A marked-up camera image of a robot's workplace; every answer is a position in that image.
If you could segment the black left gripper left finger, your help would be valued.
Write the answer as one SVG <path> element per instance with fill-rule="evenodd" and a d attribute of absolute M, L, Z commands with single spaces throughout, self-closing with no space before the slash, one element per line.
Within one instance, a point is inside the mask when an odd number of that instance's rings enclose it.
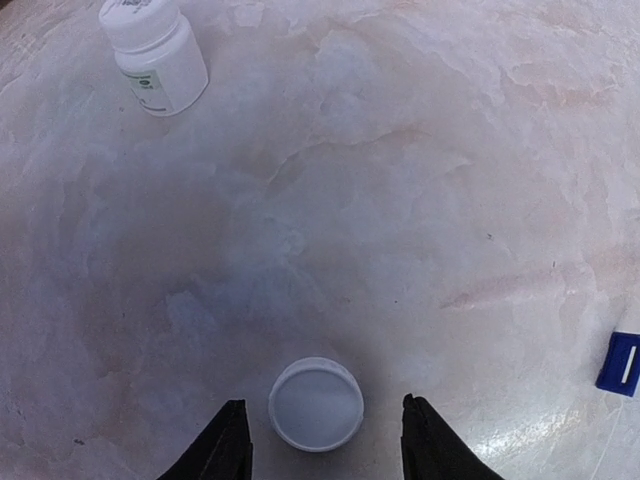
<path fill-rule="evenodd" d="M 245 400 L 229 400 L 158 480 L 250 480 L 253 467 Z"/>

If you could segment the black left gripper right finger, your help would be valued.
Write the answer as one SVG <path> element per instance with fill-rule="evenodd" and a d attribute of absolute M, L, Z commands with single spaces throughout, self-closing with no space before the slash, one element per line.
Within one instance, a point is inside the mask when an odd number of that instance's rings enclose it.
<path fill-rule="evenodd" d="M 403 399 L 401 453 L 406 480 L 500 480 L 423 397 Z"/>

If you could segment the small white bottle cap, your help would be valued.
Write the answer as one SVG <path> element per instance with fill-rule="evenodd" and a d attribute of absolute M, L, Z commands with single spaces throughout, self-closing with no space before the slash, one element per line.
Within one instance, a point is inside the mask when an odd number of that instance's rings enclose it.
<path fill-rule="evenodd" d="M 273 429 L 288 445 L 325 453 L 347 444 L 364 420 L 364 397 L 355 377 L 324 357 L 299 359 L 275 380 L 268 397 Z"/>

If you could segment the clear plastic pill organizer box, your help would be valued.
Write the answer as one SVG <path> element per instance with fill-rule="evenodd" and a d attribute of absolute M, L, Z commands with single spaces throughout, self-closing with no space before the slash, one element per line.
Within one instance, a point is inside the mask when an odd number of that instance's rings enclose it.
<path fill-rule="evenodd" d="M 596 378 L 602 391 L 632 398 L 639 384 L 639 312 L 628 309 L 609 337 Z"/>

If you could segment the white pill bottle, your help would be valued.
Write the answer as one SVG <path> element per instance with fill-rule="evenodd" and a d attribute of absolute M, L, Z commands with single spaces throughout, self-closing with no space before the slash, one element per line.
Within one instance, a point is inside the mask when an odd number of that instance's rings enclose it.
<path fill-rule="evenodd" d="M 106 1 L 98 20 L 143 110 L 157 117 L 175 115 L 204 92 L 208 70 L 175 1 Z"/>

